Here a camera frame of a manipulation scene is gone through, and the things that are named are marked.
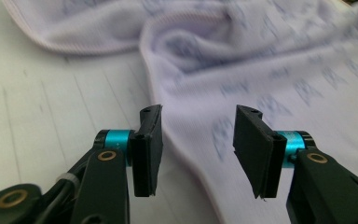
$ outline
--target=folded cloth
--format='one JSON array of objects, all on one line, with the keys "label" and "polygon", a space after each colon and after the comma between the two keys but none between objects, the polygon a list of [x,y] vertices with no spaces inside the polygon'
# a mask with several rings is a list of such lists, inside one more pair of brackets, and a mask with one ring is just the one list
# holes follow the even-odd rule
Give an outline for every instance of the folded cloth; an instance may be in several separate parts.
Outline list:
[{"label": "folded cloth", "polygon": [[262,111],[273,130],[309,132],[358,175],[358,5],[340,13],[324,0],[4,2],[46,49],[139,46],[167,145],[223,223],[289,222],[293,171],[282,171],[277,199],[255,199],[233,153],[236,105]]}]

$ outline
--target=white table surface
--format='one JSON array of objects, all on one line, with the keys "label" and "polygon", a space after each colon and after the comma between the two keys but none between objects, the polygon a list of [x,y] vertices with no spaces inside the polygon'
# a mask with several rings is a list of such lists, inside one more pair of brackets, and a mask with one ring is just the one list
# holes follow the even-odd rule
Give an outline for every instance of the white table surface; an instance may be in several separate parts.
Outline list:
[{"label": "white table surface", "polygon": [[[336,4],[345,8],[343,3]],[[138,52],[63,57],[31,42],[0,2],[0,189],[34,183],[46,192],[101,129],[139,128],[149,106]],[[131,223],[218,223],[193,176],[163,153],[157,196],[133,197]]]}]

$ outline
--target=teal metallic band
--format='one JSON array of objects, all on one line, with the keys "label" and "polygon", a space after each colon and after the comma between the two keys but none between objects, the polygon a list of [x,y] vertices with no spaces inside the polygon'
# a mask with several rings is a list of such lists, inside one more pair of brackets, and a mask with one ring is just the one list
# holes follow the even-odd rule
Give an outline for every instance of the teal metallic band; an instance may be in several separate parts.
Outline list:
[{"label": "teal metallic band", "polygon": [[297,150],[305,149],[304,140],[301,135],[295,131],[277,131],[277,133],[283,135],[287,139],[282,168],[294,168],[295,165],[293,164],[293,161],[296,160]]},{"label": "teal metallic band", "polygon": [[128,162],[128,142],[129,142],[130,130],[109,130],[105,137],[104,147],[112,147],[124,152],[126,157],[126,164]]}]

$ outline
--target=cloth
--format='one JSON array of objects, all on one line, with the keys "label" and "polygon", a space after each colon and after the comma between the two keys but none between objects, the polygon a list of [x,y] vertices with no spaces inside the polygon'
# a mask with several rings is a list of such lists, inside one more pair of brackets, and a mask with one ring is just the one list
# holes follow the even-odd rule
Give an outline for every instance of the cloth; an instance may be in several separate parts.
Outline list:
[{"label": "cloth", "polygon": [[358,5],[329,1],[4,0],[38,45],[67,54],[139,47],[169,146],[222,223],[288,223],[293,170],[255,199],[232,147],[236,105],[304,130],[358,175]]}]

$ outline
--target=fabric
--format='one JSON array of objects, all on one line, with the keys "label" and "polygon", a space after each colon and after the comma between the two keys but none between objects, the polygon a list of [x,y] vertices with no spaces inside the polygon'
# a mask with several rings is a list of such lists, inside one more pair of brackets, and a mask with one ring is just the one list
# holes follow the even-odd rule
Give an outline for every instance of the fabric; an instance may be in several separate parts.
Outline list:
[{"label": "fabric", "polygon": [[288,223],[292,170],[255,199],[232,147],[236,105],[273,130],[304,130],[358,175],[358,5],[324,0],[5,0],[34,42],[59,53],[139,49],[172,150],[223,223]]}]

